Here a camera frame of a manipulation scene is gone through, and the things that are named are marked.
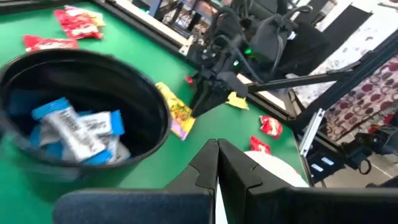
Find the bucket rim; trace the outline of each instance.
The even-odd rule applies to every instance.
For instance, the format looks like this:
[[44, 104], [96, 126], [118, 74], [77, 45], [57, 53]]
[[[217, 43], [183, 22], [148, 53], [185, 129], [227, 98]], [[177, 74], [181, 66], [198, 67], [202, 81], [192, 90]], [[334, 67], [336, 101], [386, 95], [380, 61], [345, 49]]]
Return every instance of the bucket rim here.
[[[82, 54], [94, 55], [97, 57], [103, 57], [107, 60], [110, 60], [110, 62], [112, 62], [112, 63], [120, 64], [122, 67], [124, 67], [124, 68], [130, 70], [132, 73], [135, 73], [136, 75], [138, 75], [140, 78], [142, 78], [147, 84], [149, 84], [155, 90], [156, 94], [158, 94], [159, 98], [162, 100], [162, 106], [166, 109], [166, 118], [167, 118], [167, 125], [165, 126], [165, 132], [164, 132], [164, 135], [162, 136], [162, 138], [156, 142], [156, 145], [154, 147], [152, 147], [152, 149], [148, 150], [147, 152], [145, 152], [139, 156], [129, 158], [126, 161], [123, 161], [123, 162], [120, 162], [117, 164], [98, 164], [98, 165], [79, 164], [79, 163], [75, 163], [75, 162], [63, 161], [61, 159], [52, 159], [49, 157], [45, 157], [42, 154], [36, 153], [36, 152], [34, 152], [34, 150], [25, 150], [22, 147], [20, 147], [20, 145], [18, 145], [19, 142], [23, 142], [23, 144], [29, 145], [29, 147], [28, 147], [29, 149], [33, 149], [32, 145], [30, 144], [30, 141], [28, 141], [27, 138], [21, 134], [21, 131], [19, 130], [19, 128], [7, 117], [5, 110], [4, 110], [4, 98], [3, 98], [4, 90], [2, 90], [0, 93], [0, 117], [2, 117], [2, 119], [0, 119], [0, 120], [2, 122], [2, 125], [5, 126], [8, 131], [12, 131], [12, 138], [18, 139], [14, 144], [16, 146], [18, 146], [18, 148], [22, 152], [27, 153], [28, 155], [32, 156], [34, 159], [36, 159], [40, 162], [43, 162], [44, 164], [51, 165], [51, 166], [80, 168], [80, 169], [111, 169], [111, 168], [116, 168], [116, 167], [137, 164], [140, 161], [142, 161], [142, 160], [146, 159], [147, 157], [149, 157], [150, 155], [152, 155], [153, 153], [155, 153], [156, 151], [158, 151], [159, 148], [161, 146], [163, 146], [163, 144], [166, 142], [166, 140], [170, 136], [171, 124], [172, 124], [172, 117], [170, 114], [169, 106], [168, 106], [165, 98], [163, 97], [163, 94], [160, 92], [160, 90], [158, 88], [156, 88], [155, 83], [149, 77], [147, 77], [144, 74], [144, 72], [140, 71], [133, 65], [129, 65], [121, 60], [118, 60], [115, 56], [113, 56], [111, 54], [104, 54], [101, 52], [95, 52], [95, 51], [90, 51], [90, 50], [85, 50], [85, 49], [45, 49], [45, 50], [38, 50], [38, 51], [34, 51], [34, 52], [27, 52], [22, 55], [18, 55], [16, 57], [14, 57], [13, 59], [8, 61], [6, 64], [4, 64], [0, 68], [0, 83], [2, 83], [4, 74], [6, 73], [6, 71], [10, 67], [12, 67], [16, 62], [18, 62], [20, 60], [24, 60], [25, 58], [31, 57], [33, 55], [48, 54], [51, 52], [77, 52], [77, 53], [82, 53]], [[128, 79], [131, 78], [128, 75], [125, 75], [125, 74], [122, 74], [122, 75]]]

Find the red patterned cloth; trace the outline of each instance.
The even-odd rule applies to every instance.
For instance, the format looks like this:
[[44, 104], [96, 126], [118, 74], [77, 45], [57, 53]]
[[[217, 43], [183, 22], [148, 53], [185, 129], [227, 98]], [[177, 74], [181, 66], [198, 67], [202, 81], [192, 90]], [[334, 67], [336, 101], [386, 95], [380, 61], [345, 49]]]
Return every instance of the red patterned cloth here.
[[398, 101], [398, 55], [334, 104], [325, 114], [330, 139], [338, 140]]

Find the red wrapper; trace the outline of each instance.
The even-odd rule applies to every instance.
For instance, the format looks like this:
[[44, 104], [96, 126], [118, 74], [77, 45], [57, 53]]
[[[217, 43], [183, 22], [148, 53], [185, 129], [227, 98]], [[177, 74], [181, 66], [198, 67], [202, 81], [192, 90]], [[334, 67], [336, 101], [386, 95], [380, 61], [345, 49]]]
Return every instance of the red wrapper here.
[[63, 31], [70, 39], [82, 39], [94, 37], [102, 38], [102, 33], [98, 30], [92, 18], [85, 13], [75, 13], [76, 11], [55, 10], [55, 17], [62, 26]]
[[260, 116], [262, 126], [260, 127], [263, 133], [266, 133], [274, 138], [279, 138], [282, 134], [282, 124], [273, 117]]
[[27, 52], [44, 49], [68, 48], [78, 49], [76, 40], [46, 39], [34, 35], [24, 35], [25, 49]]
[[263, 143], [260, 141], [258, 138], [251, 136], [250, 137], [250, 147], [252, 151], [259, 151], [259, 152], [265, 152], [266, 154], [271, 155], [271, 149], [269, 145]]
[[189, 76], [185, 77], [185, 81], [191, 86], [193, 87], [193, 79]]

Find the black cable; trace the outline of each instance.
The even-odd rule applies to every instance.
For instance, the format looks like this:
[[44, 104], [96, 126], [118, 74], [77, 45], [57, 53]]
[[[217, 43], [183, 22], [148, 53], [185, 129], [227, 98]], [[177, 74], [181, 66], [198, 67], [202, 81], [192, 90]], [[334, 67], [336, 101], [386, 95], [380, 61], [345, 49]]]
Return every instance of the black cable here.
[[[283, 21], [289, 19], [291, 16], [293, 16], [293, 14], [295, 14], [296, 12], [299, 12], [299, 11], [300, 12], [307, 12], [307, 13], [311, 12], [312, 11], [312, 6], [306, 5], [306, 6], [300, 6], [300, 7], [294, 8], [294, 9], [290, 10], [289, 12], [287, 12], [286, 14], [284, 14], [282, 16], [281, 21], [283, 22]], [[276, 35], [277, 35], [277, 39], [278, 39], [278, 51], [276, 53], [276, 59], [274, 61], [274, 64], [273, 64], [273, 66], [271, 68], [271, 72], [270, 72], [270, 75], [269, 75], [271, 80], [273, 80], [274, 77], [275, 77], [275, 74], [277, 72], [278, 65], [279, 65], [279, 62], [280, 62], [280, 58], [282, 57], [282, 53], [283, 53], [283, 49], [284, 49], [284, 41], [283, 41], [283, 39], [282, 39], [282, 37], [280, 36], [279, 33], [280, 33], [280, 27], [278, 27], [278, 29], [276, 30]]]
[[282, 58], [282, 52], [284, 51], [284, 40], [282, 39], [282, 37], [279, 34], [280, 32], [280, 27], [278, 27], [277, 31], [276, 31], [276, 35], [277, 35], [277, 39], [278, 39], [278, 51], [276, 52], [276, 58], [274, 61], [274, 64], [272, 66], [271, 72], [269, 74], [270, 76], [270, 80], [273, 80], [276, 74], [276, 71], [278, 69], [278, 65], [280, 62], [280, 58]]
[[232, 41], [227, 38], [225, 35], [218, 35], [216, 36], [213, 40], [211, 40], [210, 47], [214, 44], [215, 40], [217, 39], [223, 39], [227, 42], [230, 48], [232, 48], [235, 53], [239, 56], [239, 58], [242, 60], [243, 64], [246, 66], [246, 68], [249, 70], [251, 75], [257, 80], [259, 83], [263, 83], [263, 81], [260, 79], [260, 77], [255, 73], [255, 71], [252, 69], [252, 67], [249, 65], [249, 62], [244, 58], [243, 54], [241, 51], [232, 43]]
[[206, 37], [206, 39], [208, 40], [213, 40], [214, 34], [215, 34], [215, 30], [216, 30], [216, 26], [217, 26], [217, 22], [218, 19], [220, 18], [221, 15], [228, 13], [234, 20], [236, 25], [239, 27], [239, 33], [242, 36], [243, 41], [247, 42], [246, 40], [246, 36], [244, 35], [244, 32], [241, 28], [241, 23], [240, 23], [240, 18], [238, 17], [238, 15], [236, 15], [235, 11], [233, 11], [230, 7], [228, 6], [223, 6], [221, 9], [218, 10], [218, 12], [215, 14], [213, 21], [211, 22], [208, 30], [208, 37]]

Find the yellow wrapper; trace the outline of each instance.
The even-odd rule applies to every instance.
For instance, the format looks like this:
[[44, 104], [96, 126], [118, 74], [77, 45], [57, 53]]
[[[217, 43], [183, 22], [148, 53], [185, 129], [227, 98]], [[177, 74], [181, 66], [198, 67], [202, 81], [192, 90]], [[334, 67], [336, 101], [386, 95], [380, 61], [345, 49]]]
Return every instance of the yellow wrapper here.
[[246, 99], [237, 97], [235, 91], [232, 92], [231, 94], [229, 94], [228, 101], [226, 103], [229, 105], [235, 106], [237, 108], [241, 108], [241, 109], [245, 109], [245, 110], [249, 109], [249, 105], [246, 103]]
[[195, 118], [191, 116], [191, 108], [178, 99], [164, 83], [156, 83], [156, 87], [163, 94], [172, 115], [172, 132], [181, 140], [185, 140], [191, 131]]
[[104, 17], [101, 13], [93, 12], [93, 11], [90, 11], [87, 9], [81, 9], [81, 10], [83, 11], [83, 13], [89, 15], [93, 19], [93, 22], [96, 26], [98, 26], [98, 27], [105, 26]]

